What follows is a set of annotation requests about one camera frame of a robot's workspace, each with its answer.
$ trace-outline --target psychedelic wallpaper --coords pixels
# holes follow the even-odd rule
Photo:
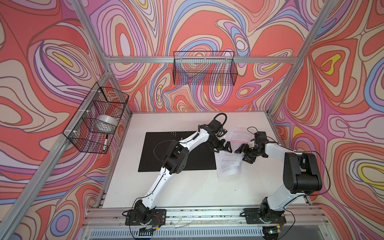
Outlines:
[[[104,70],[69,0],[0,1],[0,221]],[[106,155],[73,146],[13,239],[73,239],[100,192]]]
[[[110,0],[86,10],[109,56],[296,56],[322,1]],[[239,63],[235,86],[174,86],[173,64],[116,63],[132,111],[264,111],[289,64]]]
[[[324,157],[312,200],[340,239],[384,239],[383,39],[383,1],[339,1],[273,112],[286,146]]]

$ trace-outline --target black mat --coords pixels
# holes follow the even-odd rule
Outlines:
[[[139,172],[158,172],[161,169],[161,162],[153,155],[155,146],[165,140],[185,139],[192,135],[191,132],[147,132],[145,135],[144,146],[141,152]],[[170,142],[160,143],[155,154],[158,158],[164,156]],[[184,170],[215,170],[215,154],[209,150],[208,143],[204,142],[189,153],[187,165]]]

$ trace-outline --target paper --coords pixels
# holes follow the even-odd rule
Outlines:
[[[247,131],[246,128],[233,127],[230,128],[224,136],[226,141],[231,142],[232,153],[220,151],[215,153],[217,176],[219,178],[240,174],[244,168],[241,168],[244,153],[238,154],[235,151],[243,143],[249,143],[254,135]]]

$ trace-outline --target mesh basket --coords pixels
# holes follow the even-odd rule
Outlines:
[[[119,123],[129,96],[117,89],[99,87],[92,102],[69,134],[64,134],[80,152],[107,153],[117,125],[98,119],[107,115]]]
[[[175,51],[175,85],[235,85],[237,68],[233,51]]]

